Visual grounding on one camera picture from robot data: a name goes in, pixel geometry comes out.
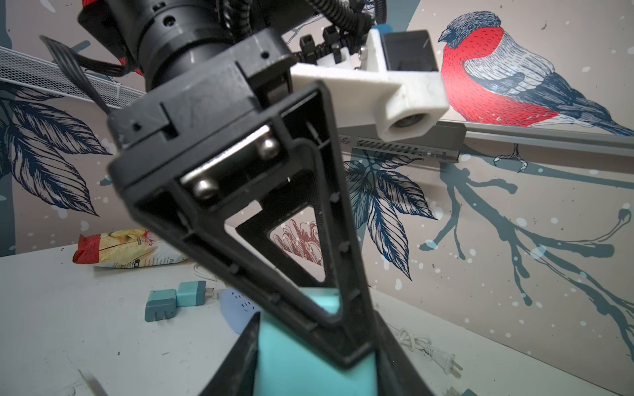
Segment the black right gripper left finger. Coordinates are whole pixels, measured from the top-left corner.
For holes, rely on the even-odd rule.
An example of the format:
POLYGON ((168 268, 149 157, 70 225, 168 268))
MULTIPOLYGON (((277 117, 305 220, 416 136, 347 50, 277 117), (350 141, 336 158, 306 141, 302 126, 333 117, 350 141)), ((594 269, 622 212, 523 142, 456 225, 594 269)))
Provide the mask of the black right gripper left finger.
POLYGON ((244 331, 200 396, 252 396, 259 353, 260 313, 244 331))

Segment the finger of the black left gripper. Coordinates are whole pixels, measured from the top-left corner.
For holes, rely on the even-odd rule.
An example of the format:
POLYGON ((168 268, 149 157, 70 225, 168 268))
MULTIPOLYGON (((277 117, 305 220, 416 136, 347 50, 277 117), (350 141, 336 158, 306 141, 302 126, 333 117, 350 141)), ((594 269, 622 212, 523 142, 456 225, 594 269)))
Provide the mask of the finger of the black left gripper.
POLYGON ((311 173, 299 173, 259 201, 261 211, 236 231, 298 287, 327 285, 317 221, 302 221, 320 207, 311 173))

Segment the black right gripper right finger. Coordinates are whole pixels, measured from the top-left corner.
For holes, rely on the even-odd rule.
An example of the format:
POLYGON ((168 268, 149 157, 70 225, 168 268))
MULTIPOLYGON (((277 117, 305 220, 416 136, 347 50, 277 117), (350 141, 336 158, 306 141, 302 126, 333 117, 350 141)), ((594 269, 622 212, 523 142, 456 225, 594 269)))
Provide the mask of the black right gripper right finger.
POLYGON ((380 396, 433 396, 381 315, 375 311, 376 368, 380 396))

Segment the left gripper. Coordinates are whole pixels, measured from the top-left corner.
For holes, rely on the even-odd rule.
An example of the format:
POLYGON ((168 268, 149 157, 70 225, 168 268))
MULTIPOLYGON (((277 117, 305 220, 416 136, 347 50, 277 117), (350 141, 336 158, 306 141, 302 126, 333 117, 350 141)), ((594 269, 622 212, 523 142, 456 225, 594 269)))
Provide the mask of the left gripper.
POLYGON ((376 330, 330 93, 287 90, 271 28, 113 111, 108 175, 136 222, 350 367, 376 330))

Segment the green charger plug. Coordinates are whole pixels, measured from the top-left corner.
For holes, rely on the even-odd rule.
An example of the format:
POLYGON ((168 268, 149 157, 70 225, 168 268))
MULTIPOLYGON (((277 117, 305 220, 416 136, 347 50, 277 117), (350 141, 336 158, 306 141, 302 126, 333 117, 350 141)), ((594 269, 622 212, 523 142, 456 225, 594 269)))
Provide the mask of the green charger plug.
POLYGON ((177 306, 182 308, 204 305, 215 292, 216 289, 208 287, 205 280, 181 282, 176 293, 177 306))

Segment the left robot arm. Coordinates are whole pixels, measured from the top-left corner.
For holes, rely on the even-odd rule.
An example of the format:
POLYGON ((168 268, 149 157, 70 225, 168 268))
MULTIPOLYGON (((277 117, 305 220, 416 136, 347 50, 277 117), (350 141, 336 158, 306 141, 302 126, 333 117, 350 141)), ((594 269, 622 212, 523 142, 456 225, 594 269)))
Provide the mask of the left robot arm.
POLYGON ((320 355, 350 368, 378 347, 335 125, 323 82, 294 88, 297 62, 271 28, 235 42, 208 1, 95 1, 83 9, 123 52, 106 64, 46 38, 62 73, 95 102, 86 69, 140 69, 146 94, 107 114, 119 154, 108 172, 132 218, 245 293, 320 355), (225 229, 252 202, 258 239, 315 211, 328 313, 302 293, 318 281, 276 244, 249 250, 225 229))

